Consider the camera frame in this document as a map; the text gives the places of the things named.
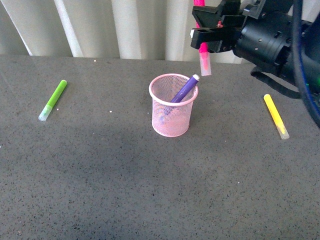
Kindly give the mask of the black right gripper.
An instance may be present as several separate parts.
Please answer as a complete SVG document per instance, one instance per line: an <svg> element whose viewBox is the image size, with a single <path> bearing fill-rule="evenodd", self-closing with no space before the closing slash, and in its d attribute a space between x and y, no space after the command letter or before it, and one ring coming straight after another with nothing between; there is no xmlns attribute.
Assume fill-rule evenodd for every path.
<svg viewBox="0 0 320 240"><path fill-rule="evenodd" d="M209 53L233 50L263 72L292 78L292 16L288 12L293 1L254 0L242 13L240 5L240 0L222 0L218 6L193 6L198 28L192 30L190 46L199 50L207 43Z"/></svg>

